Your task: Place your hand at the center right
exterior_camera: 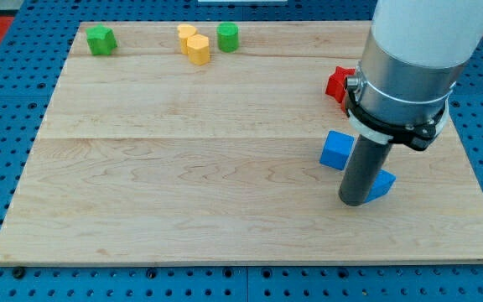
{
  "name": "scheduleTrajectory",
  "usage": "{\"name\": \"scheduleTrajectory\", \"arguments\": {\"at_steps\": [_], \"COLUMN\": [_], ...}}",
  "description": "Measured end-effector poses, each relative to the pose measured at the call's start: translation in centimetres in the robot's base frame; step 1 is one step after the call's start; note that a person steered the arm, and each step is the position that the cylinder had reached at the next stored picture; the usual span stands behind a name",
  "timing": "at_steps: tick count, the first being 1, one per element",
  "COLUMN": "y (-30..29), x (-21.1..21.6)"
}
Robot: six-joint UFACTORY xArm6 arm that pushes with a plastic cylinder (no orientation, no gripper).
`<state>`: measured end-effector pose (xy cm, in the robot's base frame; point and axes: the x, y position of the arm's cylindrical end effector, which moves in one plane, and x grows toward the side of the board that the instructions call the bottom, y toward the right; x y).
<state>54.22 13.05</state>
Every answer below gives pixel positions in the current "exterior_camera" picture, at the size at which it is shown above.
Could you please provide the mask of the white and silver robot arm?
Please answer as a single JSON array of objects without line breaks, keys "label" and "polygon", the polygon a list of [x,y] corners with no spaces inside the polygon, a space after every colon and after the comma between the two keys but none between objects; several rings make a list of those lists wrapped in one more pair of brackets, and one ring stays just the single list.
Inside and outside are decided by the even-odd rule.
[{"label": "white and silver robot arm", "polygon": [[339,197],[366,202],[395,144],[424,151],[449,119],[448,99],[483,37],[483,0],[379,0],[361,60],[345,78],[359,133]]}]

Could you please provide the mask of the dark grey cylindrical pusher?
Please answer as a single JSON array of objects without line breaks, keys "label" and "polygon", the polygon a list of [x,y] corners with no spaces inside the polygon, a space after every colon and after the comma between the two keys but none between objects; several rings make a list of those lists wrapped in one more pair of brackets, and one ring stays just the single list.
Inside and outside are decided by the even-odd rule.
[{"label": "dark grey cylindrical pusher", "polygon": [[345,168],[339,197],[348,206],[362,205],[376,181],[392,145],[379,144],[360,135]]}]

